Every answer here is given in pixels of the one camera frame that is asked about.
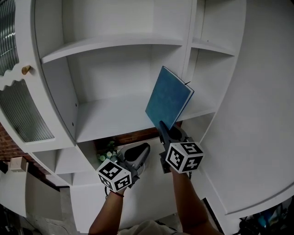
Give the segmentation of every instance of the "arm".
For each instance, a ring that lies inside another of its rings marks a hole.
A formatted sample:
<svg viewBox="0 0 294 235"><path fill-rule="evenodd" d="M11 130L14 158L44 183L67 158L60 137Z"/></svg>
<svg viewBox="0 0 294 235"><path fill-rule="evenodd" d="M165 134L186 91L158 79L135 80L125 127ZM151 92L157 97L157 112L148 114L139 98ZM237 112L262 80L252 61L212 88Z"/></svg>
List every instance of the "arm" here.
<svg viewBox="0 0 294 235"><path fill-rule="evenodd" d="M208 220L205 207L198 198L187 174L179 174L172 167L175 201L183 232L197 235L221 235Z"/></svg>
<svg viewBox="0 0 294 235"><path fill-rule="evenodd" d="M124 195L126 188L118 193ZM119 230L121 212L123 210L123 198L110 192L107 199L90 227L90 235L116 235Z"/></svg>

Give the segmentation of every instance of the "ribbed glass panel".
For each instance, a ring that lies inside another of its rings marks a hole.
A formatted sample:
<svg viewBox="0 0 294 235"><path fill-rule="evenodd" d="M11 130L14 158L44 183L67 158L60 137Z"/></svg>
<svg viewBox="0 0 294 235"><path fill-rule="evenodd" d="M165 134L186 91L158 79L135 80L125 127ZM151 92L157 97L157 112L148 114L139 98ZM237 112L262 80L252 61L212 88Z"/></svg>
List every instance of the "ribbed glass panel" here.
<svg viewBox="0 0 294 235"><path fill-rule="evenodd" d="M12 70L19 62L15 41L15 2L6 0L0 4L0 75Z"/></svg>
<svg viewBox="0 0 294 235"><path fill-rule="evenodd" d="M24 142L52 139L24 80L0 91L0 106Z"/></svg>

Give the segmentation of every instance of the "teal hardcover book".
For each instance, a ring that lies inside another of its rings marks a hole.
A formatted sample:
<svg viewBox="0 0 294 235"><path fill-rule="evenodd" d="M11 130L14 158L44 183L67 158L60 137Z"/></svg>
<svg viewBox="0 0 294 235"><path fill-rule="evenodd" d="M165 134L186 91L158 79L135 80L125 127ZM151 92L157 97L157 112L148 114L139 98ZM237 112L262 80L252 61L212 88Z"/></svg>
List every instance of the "teal hardcover book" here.
<svg viewBox="0 0 294 235"><path fill-rule="evenodd" d="M179 77L162 66L145 112L155 127L163 121L171 129L193 93Z"/></svg>

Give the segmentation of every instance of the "white cube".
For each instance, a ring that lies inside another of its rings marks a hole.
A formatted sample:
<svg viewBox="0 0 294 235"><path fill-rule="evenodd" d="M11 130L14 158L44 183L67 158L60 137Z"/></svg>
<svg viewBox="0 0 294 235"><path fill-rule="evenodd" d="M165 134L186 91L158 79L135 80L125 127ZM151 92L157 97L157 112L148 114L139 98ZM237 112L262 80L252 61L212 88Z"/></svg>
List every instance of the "white cube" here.
<svg viewBox="0 0 294 235"><path fill-rule="evenodd" d="M14 157L10 160L10 170L13 172L25 172L27 167L27 160L23 157Z"/></svg>
<svg viewBox="0 0 294 235"><path fill-rule="evenodd" d="M132 184L130 171L122 168L109 159L105 159L97 169L97 172L101 182L113 192L117 192Z"/></svg>
<svg viewBox="0 0 294 235"><path fill-rule="evenodd" d="M197 142L171 143L166 161L178 173L196 170L204 157L204 152Z"/></svg>

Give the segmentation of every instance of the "person's right arm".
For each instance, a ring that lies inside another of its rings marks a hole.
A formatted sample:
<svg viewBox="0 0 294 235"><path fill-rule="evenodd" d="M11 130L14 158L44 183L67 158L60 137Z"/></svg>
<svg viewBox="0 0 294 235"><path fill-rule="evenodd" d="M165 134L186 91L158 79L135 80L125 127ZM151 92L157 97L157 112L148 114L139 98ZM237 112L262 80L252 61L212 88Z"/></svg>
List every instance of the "person's right arm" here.
<svg viewBox="0 0 294 235"><path fill-rule="evenodd" d="M221 235L208 220L206 210L198 198L187 174L177 173L172 167L175 201L183 232L191 235Z"/></svg>

